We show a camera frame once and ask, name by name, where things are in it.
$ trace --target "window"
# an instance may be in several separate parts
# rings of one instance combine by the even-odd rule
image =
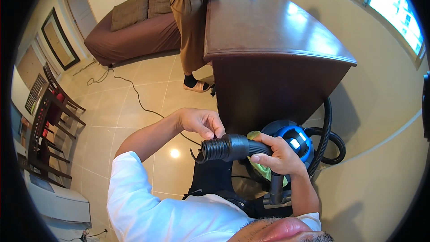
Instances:
[[[370,7],[384,16],[399,31],[418,55],[423,37],[406,0],[370,0]]]

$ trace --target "tan trousers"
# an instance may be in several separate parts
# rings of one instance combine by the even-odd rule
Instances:
[[[207,2],[207,0],[175,0],[171,5],[181,33],[181,61],[185,73],[196,71],[207,63],[203,60]]]

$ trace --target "person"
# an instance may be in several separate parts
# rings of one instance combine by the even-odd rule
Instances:
[[[196,80],[193,72],[208,63],[203,60],[207,0],[170,0],[170,3],[181,33],[181,62],[185,76],[182,87],[205,92],[210,85]]]
[[[204,139],[225,134],[218,113],[182,108],[134,132],[116,152],[107,211],[120,241],[333,241],[321,231],[320,204],[306,168],[282,138],[258,135],[255,140],[271,146],[273,155],[255,154],[251,161],[278,174],[290,174],[293,217],[289,217],[291,212],[279,213],[280,208],[263,208],[266,215],[251,218],[233,202],[214,194],[232,189],[231,162],[223,160],[195,164],[193,182],[183,200],[160,201],[153,196],[141,163],[183,130]]]

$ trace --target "vacuum hose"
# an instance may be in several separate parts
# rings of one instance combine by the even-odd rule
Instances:
[[[308,136],[322,136],[324,130],[320,127],[309,127],[304,129],[304,133]],[[346,146],[344,141],[337,134],[330,131],[329,139],[339,148],[339,155],[333,159],[323,157],[321,162],[325,164],[338,164],[340,163],[346,155]]]
[[[199,149],[199,155],[191,156],[198,164],[203,164],[210,160],[222,159],[225,162],[245,159],[256,153],[265,153],[272,155],[272,149],[261,142],[249,140],[239,134],[225,134],[221,138],[205,140],[202,142],[202,148]]]
[[[314,158],[310,163],[307,172],[309,176],[313,176],[316,168],[323,162],[325,164],[338,164],[340,163],[346,154],[345,143],[342,139],[331,132],[331,102],[330,98],[324,101],[324,126],[310,127],[304,129],[304,133],[308,136],[321,136],[320,144],[318,149],[315,151]],[[339,156],[330,159],[324,157],[325,149],[329,140],[333,141],[335,145],[339,148]],[[222,159],[225,162],[231,162],[234,160],[245,159],[255,153],[265,153],[269,156],[272,155],[272,149],[264,145],[261,142],[254,140],[249,140],[245,136],[239,134],[225,134],[222,138],[205,140],[202,141],[202,148],[199,149],[199,154],[197,157],[194,156],[192,150],[190,149],[191,156],[198,164],[203,164],[210,160]]]

